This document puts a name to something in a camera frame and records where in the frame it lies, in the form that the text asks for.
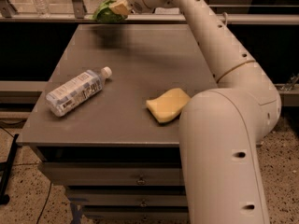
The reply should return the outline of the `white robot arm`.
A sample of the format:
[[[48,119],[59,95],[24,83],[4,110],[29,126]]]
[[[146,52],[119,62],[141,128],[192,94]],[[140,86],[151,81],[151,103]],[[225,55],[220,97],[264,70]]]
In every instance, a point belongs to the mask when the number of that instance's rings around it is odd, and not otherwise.
[[[217,88],[183,108],[179,150],[191,224],[270,224],[256,145],[278,123],[279,93],[204,0],[114,0],[117,14],[176,7]]]

